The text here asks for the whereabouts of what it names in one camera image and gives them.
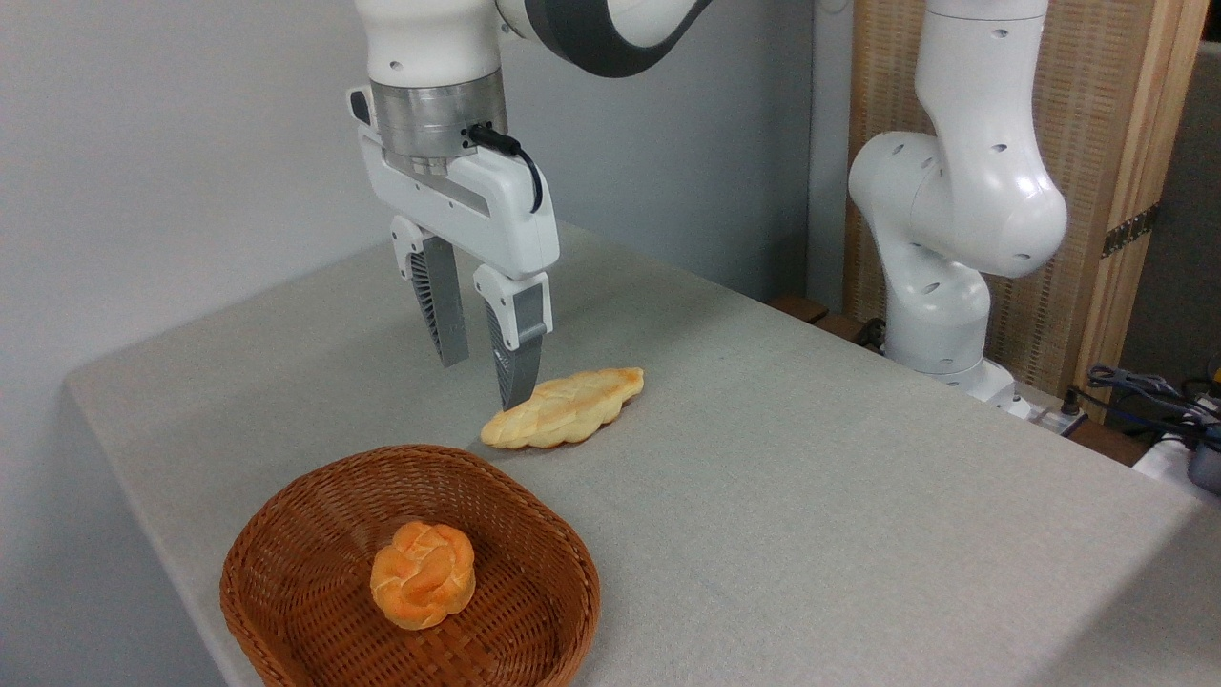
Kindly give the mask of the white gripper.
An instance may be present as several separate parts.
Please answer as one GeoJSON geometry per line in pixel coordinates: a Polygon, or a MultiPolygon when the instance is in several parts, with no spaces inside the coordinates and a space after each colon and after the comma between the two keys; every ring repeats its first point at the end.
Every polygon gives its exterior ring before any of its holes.
{"type": "Polygon", "coordinates": [[[457,246],[484,261],[474,279],[486,304],[502,409],[521,405],[534,394],[545,336],[553,331],[545,270],[559,257],[558,229],[549,200],[534,207],[545,176],[488,148],[454,159],[444,176],[394,168],[376,131],[370,88],[350,90],[348,106],[372,190],[398,214],[391,221],[397,268],[415,293],[441,364],[449,369],[469,358],[457,246]]]}

